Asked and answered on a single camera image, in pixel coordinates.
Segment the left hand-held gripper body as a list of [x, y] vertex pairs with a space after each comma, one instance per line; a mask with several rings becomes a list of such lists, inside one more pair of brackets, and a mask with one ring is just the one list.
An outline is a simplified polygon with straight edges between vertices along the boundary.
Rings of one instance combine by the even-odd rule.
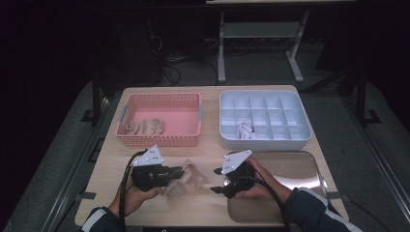
[[132, 163], [132, 183], [143, 191], [165, 187], [170, 181], [170, 168], [162, 164], [161, 152], [154, 145]]

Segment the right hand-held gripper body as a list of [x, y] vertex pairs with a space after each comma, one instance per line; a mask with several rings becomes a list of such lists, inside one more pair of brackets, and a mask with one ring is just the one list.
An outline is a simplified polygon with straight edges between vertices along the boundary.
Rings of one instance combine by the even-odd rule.
[[221, 192], [225, 197], [232, 198], [238, 192], [253, 187], [252, 178], [255, 177], [255, 169], [247, 162], [247, 158], [251, 154], [251, 150], [245, 150], [224, 157], [221, 174], [225, 176], [225, 184]]

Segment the beige sock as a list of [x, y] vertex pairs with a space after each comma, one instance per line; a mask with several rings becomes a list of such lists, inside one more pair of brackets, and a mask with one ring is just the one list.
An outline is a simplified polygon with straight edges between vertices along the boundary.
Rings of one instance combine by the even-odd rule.
[[184, 171], [180, 179], [172, 180], [161, 192], [161, 196], [180, 196], [191, 191], [197, 191], [209, 180], [197, 169], [193, 161], [187, 159], [182, 168]]

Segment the pink plastic basket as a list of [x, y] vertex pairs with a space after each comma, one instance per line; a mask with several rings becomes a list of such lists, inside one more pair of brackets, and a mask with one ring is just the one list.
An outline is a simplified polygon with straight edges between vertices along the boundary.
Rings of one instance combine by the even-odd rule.
[[[159, 119], [159, 135], [130, 135], [130, 120]], [[201, 132], [202, 99], [198, 93], [131, 94], [123, 106], [115, 134], [128, 147], [196, 146]]]

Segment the sheer tan stocking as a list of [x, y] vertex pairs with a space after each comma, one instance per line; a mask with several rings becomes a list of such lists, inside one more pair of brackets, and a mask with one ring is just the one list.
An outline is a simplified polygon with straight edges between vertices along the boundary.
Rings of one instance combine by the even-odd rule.
[[126, 133], [130, 135], [159, 135], [162, 131], [162, 121], [159, 119], [130, 120], [126, 125]]

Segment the clear plastic box lid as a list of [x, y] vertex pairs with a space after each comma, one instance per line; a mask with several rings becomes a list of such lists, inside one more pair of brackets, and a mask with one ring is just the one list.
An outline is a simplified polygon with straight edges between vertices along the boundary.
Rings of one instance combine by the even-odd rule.
[[[323, 181], [313, 155], [306, 151], [254, 152], [251, 155], [274, 178], [289, 189], [306, 188], [324, 198], [327, 184]], [[235, 222], [243, 224], [283, 225], [283, 218], [275, 200], [227, 200], [228, 214]]]

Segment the white compartment storage box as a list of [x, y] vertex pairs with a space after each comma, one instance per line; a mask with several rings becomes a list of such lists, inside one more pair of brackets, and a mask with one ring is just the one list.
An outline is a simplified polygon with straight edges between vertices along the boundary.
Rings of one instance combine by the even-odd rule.
[[292, 91], [229, 90], [220, 94], [221, 146], [230, 150], [302, 150], [312, 129]]

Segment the person's right hand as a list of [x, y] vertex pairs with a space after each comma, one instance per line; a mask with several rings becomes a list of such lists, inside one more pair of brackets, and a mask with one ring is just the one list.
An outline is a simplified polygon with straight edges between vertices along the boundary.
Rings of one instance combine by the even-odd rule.
[[256, 170], [255, 178], [260, 180], [261, 184], [256, 183], [249, 190], [239, 191], [235, 197], [242, 199], [275, 199], [285, 203], [291, 194], [291, 190], [277, 181], [256, 159], [249, 157], [247, 162]]

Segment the person's left hand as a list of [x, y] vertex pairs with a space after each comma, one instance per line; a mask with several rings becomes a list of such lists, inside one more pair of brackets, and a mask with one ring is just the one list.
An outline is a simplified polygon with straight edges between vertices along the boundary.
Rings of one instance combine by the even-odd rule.
[[[124, 197], [124, 217], [128, 217], [142, 204], [149, 199], [152, 199], [159, 194], [161, 194], [162, 188], [152, 188], [148, 191], [140, 190], [132, 184], [132, 181], [128, 181], [126, 185], [126, 192]], [[118, 188], [118, 191], [109, 204], [108, 209], [116, 216], [120, 217], [120, 198], [121, 198], [121, 189]]]

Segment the black metal stand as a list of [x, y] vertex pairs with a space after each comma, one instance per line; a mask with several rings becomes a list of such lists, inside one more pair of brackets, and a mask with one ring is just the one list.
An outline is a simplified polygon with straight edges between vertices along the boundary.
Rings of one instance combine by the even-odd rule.
[[87, 109], [82, 118], [82, 122], [89, 122], [95, 126], [101, 117], [101, 83], [97, 73], [94, 74], [92, 84], [92, 108]]
[[368, 124], [381, 124], [381, 120], [376, 112], [366, 107], [366, 74], [363, 70], [359, 72], [357, 83], [356, 117], [364, 127]]

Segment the aluminium floor rail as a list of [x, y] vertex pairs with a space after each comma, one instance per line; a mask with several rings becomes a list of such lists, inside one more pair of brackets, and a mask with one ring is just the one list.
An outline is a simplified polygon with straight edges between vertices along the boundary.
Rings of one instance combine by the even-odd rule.
[[378, 142], [376, 139], [377, 135], [387, 135], [388, 133], [386, 131], [371, 132], [372, 126], [384, 127], [385, 123], [374, 109], [365, 108], [361, 110], [360, 105], [353, 103], [351, 99], [342, 98], [341, 100], [362, 138], [365, 140], [368, 149], [371, 151], [375, 164], [392, 193], [398, 208], [410, 225], [410, 193], [406, 191], [406, 183], [400, 180], [394, 166], [388, 159], [388, 155], [394, 155], [395, 152], [388, 153], [382, 148], [381, 142]]
[[79, 110], [64, 122], [51, 145], [51, 158], [45, 164], [46, 174], [53, 179], [56, 189], [51, 208], [41, 226], [41, 232], [56, 232], [69, 216], [69, 226], [76, 226], [76, 203], [81, 201], [108, 130], [105, 118], [111, 119], [111, 102], [103, 98], [97, 106], [100, 117], [93, 121], [93, 110]]

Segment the white metal desk frame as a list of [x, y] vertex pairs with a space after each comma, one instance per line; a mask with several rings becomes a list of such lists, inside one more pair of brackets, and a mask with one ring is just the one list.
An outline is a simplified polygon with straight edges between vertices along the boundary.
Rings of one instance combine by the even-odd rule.
[[[297, 52], [307, 27], [308, 18], [314, 6], [320, 4], [351, 3], [356, 0], [206, 0], [207, 6], [221, 7], [219, 25], [218, 82], [226, 81], [224, 41], [226, 39], [292, 39], [293, 46], [285, 52], [288, 65], [298, 83], [304, 77], [296, 61]], [[255, 22], [226, 21], [228, 8], [250, 11], [269, 7], [302, 7], [298, 20], [279, 21], [260, 19]]]

